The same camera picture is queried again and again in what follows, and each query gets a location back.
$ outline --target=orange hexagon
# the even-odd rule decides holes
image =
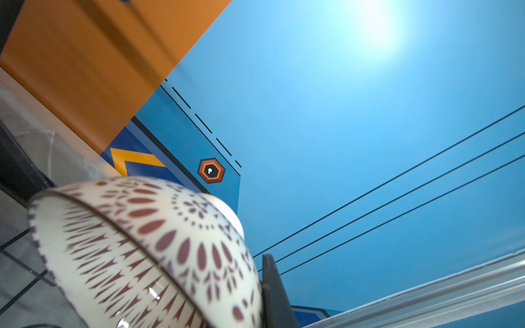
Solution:
[[[216,158],[201,160],[198,166],[199,176],[208,184],[222,182],[225,171],[224,166]]]

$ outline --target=blue wall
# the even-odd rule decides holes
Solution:
[[[233,0],[167,83],[242,165],[238,216],[251,252],[524,105],[524,10],[520,0]],[[163,106],[138,113],[175,147],[170,115]],[[525,111],[270,252],[279,259],[524,130]],[[522,137],[278,268],[524,153]],[[292,304],[348,310],[525,247],[524,217],[522,160],[284,274],[283,282]]]
[[[162,87],[155,91],[136,117],[212,195],[237,212],[240,175]],[[209,158],[216,158],[225,167],[220,183],[207,184],[197,174],[200,161]]]

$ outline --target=brown floral pattern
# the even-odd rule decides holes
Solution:
[[[260,327],[261,288],[252,257],[228,220],[198,194],[171,182],[143,177],[112,178],[59,188],[58,192],[95,208],[125,231],[151,257],[147,260],[158,263],[216,328]],[[108,235],[89,239],[83,234],[101,227],[91,224],[77,213],[71,215],[78,217],[78,220],[75,219],[74,225],[64,228],[68,234],[73,234],[71,237],[74,236],[70,245],[78,250],[78,256],[75,256],[81,257],[79,260],[83,261],[93,260],[93,263],[98,257],[106,258],[109,249],[92,251],[88,244],[97,238],[96,242],[103,242]],[[132,242],[122,242],[123,247],[134,245]],[[130,249],[122,255],[125,259],[131,258],[133,253],[138,252],[132,251]],[[136,272],[143,261],[146,260],[139,259],[128,266]],[[102,278],[101,272],[115,267],[117,261],[113,262],[103,263],[99,269],[93,268],[88,274],[96,273]],[[135,277],[140,281],[151,269],[145,268]],[[112,283],[120,278],[118,274],[106,278],[94,288],[105,287],[109,292]],[[108,295],[106,302],[115,300],[118,303],[121,298],[127,299],[129,288],[128,285],[122,286]],[[162,301],[165,293],[159,291],[157,303]],[[169,312],[172,306],[168,302],[165,307]],[[147,318],[147,310],[144,309],[135,322]],[[192,314],[192,323],[196,316]]]
[[[62,227],[60,237],[68,256],[68,261],[57,262],[57,255],[49,252],[49,244],[56,241],[41,235],[36,228],[43,226],[40,220],[47,219],[35,220],[38,206],[45,200],[34,201],[30,209],[33,236],[36,241],[42,239],[42,245],[39,242],[38,246],[44,263],[50,268],[55,267],[52,264],[59,265],[61,270],[51,274],[63,286],[61,291],[91,326],[100,325],[100,318],[113,322],[111,326],[115,327],[119,322],[128,327],[207,326],[200,312],[136,244],[90,209],[72,202],[62,206],[64,213],[54,222],[58,228]],[[73,276],[62,272],[68,267],[75,273]],[[102,314],[97,320],[82,306],[89,295]]]

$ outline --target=ceramic bowl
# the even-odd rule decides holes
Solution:
[[[244,229],[243,229],[242,224],[240,223],[239,218],[235,214],[235,212],[220,198],[217,198],[210,194],[199,194],[199,195],[203,197],[205,200],[207,200],[208,202],[210,202],[216,209],[218,209],[224,215],[224,217],[230,222],[230,224],[237,231],[240,237],[244,240]]]
[[[243,237],[183,186],[118,177],[53,188],[28,217],[49,273],[91,328],[262,326]]]

